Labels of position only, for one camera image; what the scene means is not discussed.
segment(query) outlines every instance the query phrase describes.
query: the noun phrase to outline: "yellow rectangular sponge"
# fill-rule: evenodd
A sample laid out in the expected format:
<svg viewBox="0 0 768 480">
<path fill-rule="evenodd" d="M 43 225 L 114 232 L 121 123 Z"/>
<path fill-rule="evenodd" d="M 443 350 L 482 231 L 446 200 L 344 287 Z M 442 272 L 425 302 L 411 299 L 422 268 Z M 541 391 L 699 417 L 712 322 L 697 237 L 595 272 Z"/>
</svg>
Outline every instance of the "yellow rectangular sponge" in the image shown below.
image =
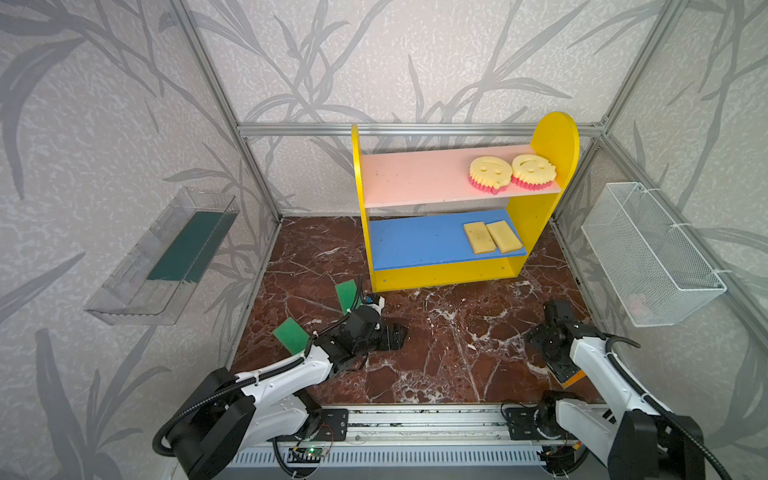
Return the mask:
<svg viewBox="0 0 768 480">
<path fill-rule="evenodd" d="M 467 234 L 467 240 L 472 245 L 472 251 L 475 252 L 475 255 L 496 251 L 496 244 L 493 243 L 485 222 L 465 223 L 464 233 Z"/>
<path fill-rule="evenodd" d="M 498 246 L 498 251 L 501 253 L 508 253 L 515 250 L 520 250 L 523 244 L 520 243 L 515 232 L 512 231 L 509 224 L 504 220 L 500 222 L 489 223 L 487 225 L 488 231 L 493 237 L 493 241 Z"/>
</svg>

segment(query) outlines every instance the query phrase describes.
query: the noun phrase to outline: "transparent plastic container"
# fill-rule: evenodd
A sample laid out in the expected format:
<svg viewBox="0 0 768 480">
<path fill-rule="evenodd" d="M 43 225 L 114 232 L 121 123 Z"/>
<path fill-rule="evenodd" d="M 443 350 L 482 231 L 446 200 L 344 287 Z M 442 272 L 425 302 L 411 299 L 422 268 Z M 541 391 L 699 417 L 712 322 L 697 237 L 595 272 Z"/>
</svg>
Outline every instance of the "transparent plastic container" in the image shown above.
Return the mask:
<svg viewBox="0 0 768 480">
<path fill-rule="evenodd" d="M 240 212 L 234 200 L 182 188 L 85 311 L 110 325 L 174 325 Z"/>
<path fill-rule="evenodd" d="M 635 326 L 674 325 L 726 291 L 643 184 L 606 184 L 581 230 Z"/>
</svg>

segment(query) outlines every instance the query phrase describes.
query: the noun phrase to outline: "mesh basket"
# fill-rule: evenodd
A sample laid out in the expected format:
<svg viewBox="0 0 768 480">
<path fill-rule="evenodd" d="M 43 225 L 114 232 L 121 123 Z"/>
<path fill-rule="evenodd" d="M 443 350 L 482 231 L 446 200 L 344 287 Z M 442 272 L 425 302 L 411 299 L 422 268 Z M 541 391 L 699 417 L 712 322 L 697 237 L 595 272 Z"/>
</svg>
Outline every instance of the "mesh basket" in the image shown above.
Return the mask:
<svg viewBox="0 0 768 480">
<path fill-rule="evenodd" d="M 642 184 L 606 184 L 581 229 L 635 326 L 674 325 L 726 290 Z"/>
</svg>

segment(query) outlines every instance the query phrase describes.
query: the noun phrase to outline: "green sponge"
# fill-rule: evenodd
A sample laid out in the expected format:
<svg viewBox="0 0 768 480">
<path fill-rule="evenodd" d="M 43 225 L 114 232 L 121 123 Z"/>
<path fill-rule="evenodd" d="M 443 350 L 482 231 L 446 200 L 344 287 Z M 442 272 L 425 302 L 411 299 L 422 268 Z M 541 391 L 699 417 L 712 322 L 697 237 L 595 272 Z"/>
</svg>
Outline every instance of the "green sponge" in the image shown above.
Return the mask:
<svg viewBox="0 0 768 480">
<path fill-rule="evenodd" d="M 285 346 L 291 355 L 303 352 L 306 348 L 306 341 L 310 339 L 309 333 L 296 323 L 296 320 L 289 318 L 282 322 L 272 334 Z"/>
<path fill-rule="evenodd" d="M 339 297 L 342 313 L 346 313 L 347 310 L 352 308 L 352 304 L 355 303 L 355 295 L 357 295 L 355 280 L 347 280 L 336 285 L 336 295 Z"/>
</svg>

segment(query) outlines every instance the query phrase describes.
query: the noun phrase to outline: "pink shelf board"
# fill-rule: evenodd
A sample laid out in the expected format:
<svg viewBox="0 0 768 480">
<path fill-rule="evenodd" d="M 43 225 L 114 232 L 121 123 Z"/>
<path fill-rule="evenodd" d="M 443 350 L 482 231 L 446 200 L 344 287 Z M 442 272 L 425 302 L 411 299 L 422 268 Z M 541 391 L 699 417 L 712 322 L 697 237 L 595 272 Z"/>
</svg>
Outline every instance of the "pink shelf board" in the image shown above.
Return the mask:
<svg viewBox="0 0 768 480">
<path fill-rule="evenodd" d="M 558 193 L 556 183 L 544 190 L 509 185 L 496 195 L 469 183 L 469 165 L 477 157 L 488 155 L 511 163 L 518 155 L 533 153 L 530 145 L 509 145 L 363 155 L 360 167 L 366 208 Z"/>
</svg>

